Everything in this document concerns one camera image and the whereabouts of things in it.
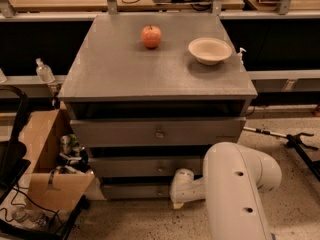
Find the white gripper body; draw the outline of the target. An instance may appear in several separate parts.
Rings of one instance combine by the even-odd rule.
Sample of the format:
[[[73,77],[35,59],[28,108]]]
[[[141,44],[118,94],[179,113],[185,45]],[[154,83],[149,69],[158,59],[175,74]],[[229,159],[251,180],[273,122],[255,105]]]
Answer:
[[[178,169],[171,182],[170,199],[173,204],[184,204],[205,198],[203,178],[195,179],[189,169]]]

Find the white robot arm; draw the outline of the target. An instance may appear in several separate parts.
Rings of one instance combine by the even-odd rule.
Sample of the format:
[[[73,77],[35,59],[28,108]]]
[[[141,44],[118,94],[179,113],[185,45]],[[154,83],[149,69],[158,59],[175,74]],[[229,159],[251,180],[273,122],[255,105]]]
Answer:
[[[205,200],[211,240],[274,240],[261,202],[262,192],[280,186],[282,172],[270,155],[231,142],[210,147],[203,176],[176,171],[170,186],[173,207]]]

